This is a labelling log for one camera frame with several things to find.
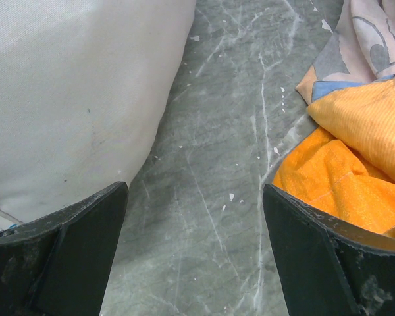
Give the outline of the white pillow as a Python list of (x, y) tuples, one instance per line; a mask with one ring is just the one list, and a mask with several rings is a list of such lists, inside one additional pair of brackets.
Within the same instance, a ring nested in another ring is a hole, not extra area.
[(0, 1), (0, 232), (145, 163), (194, 1)]

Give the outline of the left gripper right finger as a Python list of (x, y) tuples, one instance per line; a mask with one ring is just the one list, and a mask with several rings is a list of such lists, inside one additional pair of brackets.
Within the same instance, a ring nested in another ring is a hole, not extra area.
[(395, 315), (395, 239), (272, 184), (263, 209), (290, 315)]

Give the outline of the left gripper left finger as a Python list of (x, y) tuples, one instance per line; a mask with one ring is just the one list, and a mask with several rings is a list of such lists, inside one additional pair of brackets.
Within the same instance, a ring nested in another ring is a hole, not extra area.
[(128, 186), (0, 232), (0, 315), (99, 315)]

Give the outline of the orange Mickey Mouse pillowcase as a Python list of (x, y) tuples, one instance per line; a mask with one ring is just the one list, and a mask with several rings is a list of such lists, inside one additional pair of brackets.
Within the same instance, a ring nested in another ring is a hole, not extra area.
[(288, 154), (273, 184), (395, 239), (395, 1), (345, 1), (296, 89), (317, 129)]

